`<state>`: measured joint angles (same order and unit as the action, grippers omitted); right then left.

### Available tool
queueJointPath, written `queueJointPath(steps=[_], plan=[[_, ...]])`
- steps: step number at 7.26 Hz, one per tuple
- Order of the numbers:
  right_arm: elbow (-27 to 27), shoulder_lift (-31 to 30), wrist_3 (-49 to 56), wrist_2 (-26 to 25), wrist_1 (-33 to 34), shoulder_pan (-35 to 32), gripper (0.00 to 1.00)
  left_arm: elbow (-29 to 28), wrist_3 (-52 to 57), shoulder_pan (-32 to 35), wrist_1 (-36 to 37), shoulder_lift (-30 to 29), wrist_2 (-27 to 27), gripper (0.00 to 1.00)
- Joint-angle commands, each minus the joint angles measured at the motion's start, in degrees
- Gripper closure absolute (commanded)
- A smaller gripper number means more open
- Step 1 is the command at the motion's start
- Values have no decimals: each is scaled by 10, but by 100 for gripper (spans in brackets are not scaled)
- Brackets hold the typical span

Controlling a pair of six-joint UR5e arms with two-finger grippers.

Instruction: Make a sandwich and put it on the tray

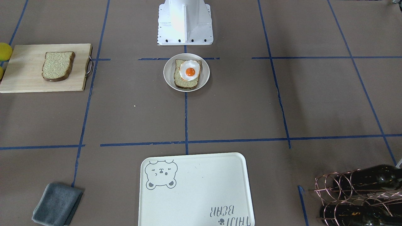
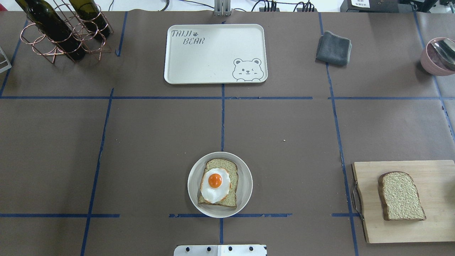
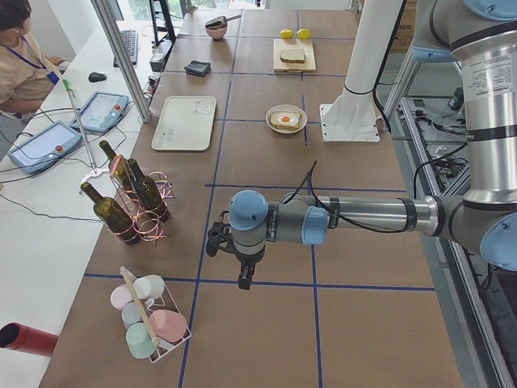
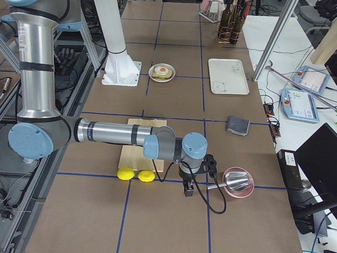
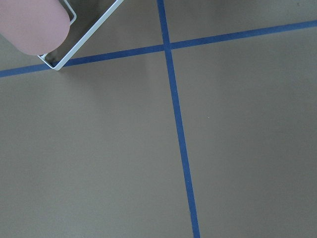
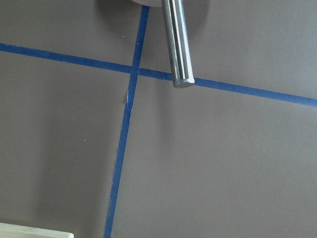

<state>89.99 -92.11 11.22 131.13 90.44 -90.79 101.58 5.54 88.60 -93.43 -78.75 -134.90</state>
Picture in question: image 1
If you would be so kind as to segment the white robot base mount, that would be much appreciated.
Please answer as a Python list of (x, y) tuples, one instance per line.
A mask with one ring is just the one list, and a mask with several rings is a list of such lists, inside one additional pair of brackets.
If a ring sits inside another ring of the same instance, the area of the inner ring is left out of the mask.
[(203, 0), (166, 0), (158, 8), (157, 44), (212, 45), (211, 7)]

